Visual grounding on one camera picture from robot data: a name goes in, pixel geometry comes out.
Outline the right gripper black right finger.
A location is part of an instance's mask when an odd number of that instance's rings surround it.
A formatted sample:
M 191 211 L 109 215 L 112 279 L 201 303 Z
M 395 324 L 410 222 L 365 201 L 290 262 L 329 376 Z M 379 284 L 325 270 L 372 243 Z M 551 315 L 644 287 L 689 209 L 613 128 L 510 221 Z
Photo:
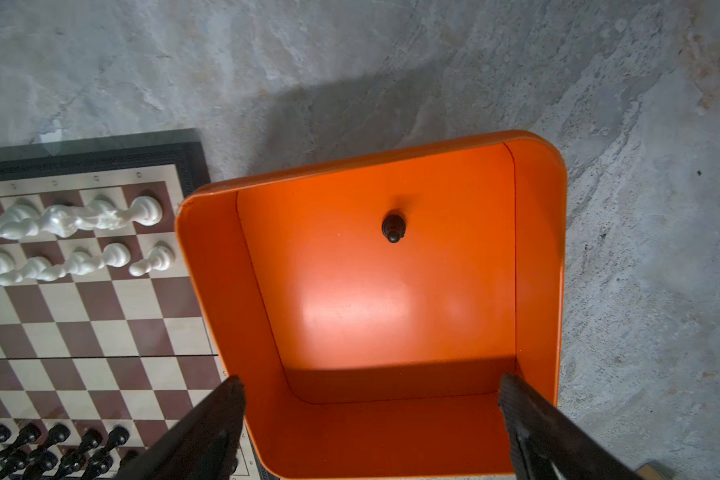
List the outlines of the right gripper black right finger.
M 637 479 L 530 384 L 514 374 L 500 380 L 498 404 L 518 479 Z

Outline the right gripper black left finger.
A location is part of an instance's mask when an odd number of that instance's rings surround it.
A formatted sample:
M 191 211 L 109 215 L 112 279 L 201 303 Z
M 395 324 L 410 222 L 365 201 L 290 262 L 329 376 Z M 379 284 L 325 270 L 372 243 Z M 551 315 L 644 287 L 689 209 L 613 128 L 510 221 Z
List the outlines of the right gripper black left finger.
M 246 397 L 237 376 L 225 379 L 118 479 L 228 479 L 237 466 Z

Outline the white knight piece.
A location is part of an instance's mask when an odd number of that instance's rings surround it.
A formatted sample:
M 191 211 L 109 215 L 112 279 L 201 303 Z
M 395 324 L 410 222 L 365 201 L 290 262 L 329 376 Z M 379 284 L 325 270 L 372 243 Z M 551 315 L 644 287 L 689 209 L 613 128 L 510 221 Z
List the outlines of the white knight piece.
M 61 238 L 79 230 L 104 229 L 118 209 L 107 200 L 93 200 L 87 206 L 52 205 L 41 215 L 40 227 Z

